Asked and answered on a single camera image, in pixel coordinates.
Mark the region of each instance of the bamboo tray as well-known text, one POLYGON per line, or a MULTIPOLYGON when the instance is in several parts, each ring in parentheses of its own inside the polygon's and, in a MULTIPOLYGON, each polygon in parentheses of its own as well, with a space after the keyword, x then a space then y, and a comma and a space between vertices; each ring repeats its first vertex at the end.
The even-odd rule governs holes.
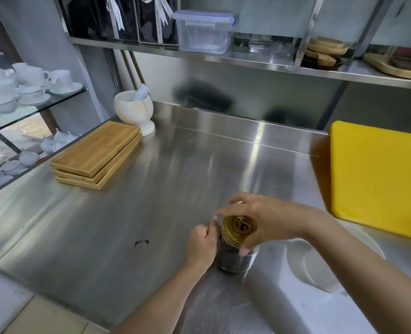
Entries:
POLYGON ((125 159, 131 154, 131 152, 136 149, 137 145, 141 141, 141 137, 142 134, 139 133, 93 177, 84 177, 78 174, 53 169, 53 173, 57 175, 56 180, 62 184, 101 189, 113 176, 125 159))
POLYGON ((139 127, 108 121, 56 156, 51 166, 92 178, 140 132, 139 127))
POLYGON ((363 56, 363 59, 387 75, 411 79, 411 70, 399 69, 390 65, 388 56, 368 53, 363 56))

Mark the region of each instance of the glass shelf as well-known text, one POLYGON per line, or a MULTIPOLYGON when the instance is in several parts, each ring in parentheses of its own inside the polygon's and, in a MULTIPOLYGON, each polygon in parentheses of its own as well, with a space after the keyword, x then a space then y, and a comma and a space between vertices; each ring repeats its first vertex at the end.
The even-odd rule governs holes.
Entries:
POLYGON ((25 106, 23 104, 17 103, 17 108, 14 112, 7 113, 7 114, 2 114, 0 113, 0 130, 3 128, 6 128, 7 126, 16 123, 18 121, 21 121, 22 119, 25 119, 26 117, 32 116, 37 112, 41 112, 43 110, 46 110, 48 108, 51 108, 52 106, 55 106, 56 104, 62 103, 65 100, 68 100, 69 98, 72 98, 74 96, 79 95, 80 93, 84 93, 86 88, 80 89, 78 92, 73 93, 71 95, 55 95, 52 93, 49 93, 51 95, 51 98, 46 102, 45 104, 41 106, 25 106))

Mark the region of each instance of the white mortar and pestle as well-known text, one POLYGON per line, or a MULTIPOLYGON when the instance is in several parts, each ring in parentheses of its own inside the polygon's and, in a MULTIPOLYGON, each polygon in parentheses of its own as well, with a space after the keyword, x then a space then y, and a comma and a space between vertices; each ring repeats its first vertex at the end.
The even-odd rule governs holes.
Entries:
POLYGON ((114 109, 124 123, 140 126, 142 136, 154 131, 154 123, 150 120, 153 116, 153 102, 145 84, 141 84, 138 90, 117 94, 114 97, 114 109))

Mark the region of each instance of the saucer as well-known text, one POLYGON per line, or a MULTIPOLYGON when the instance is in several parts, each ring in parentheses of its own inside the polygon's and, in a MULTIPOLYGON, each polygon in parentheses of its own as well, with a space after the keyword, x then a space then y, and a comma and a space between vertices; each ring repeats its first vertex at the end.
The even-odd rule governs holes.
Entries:
POLYGON ((71 88, 66 88, 66 89, 58 89, 57 87, 53 87, 50 85, 49 87, 49 92, 56 94, 56 95, 73 95, 74 93, 77 93, 80 89, 82 89, 84 85, 82 83, 77 83, 74 82, 73 86, 71 88))
POLYGON ((24 98, 19 99, 19 103, 25 105, 25 106, 41 106, 42 104, 45 104, 48 102, 48 100, 51 98, 51 95, 46 93, 43 95, 41 98, 37 98, 36 100, 30 102, 25 100, 24 98))

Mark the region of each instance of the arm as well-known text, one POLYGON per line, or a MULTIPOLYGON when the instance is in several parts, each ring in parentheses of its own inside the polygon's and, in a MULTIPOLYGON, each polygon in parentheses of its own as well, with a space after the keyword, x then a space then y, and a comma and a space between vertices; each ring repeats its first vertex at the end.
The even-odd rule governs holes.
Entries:
POLYGON ((258 229, 241 245, 303 238, 325 259, 337 279, 379 333, 411 333, 411 279, 319 209, 279 199, 241 193, 218 215, 247 215, 258 229), (233 204, 242 201, 244 204, 233 204))
POLYGON ((185 265, 136 308, 111 334, 171 334, 187 297, 216 256, 218 222, 198 225, 189 238, 185 265))

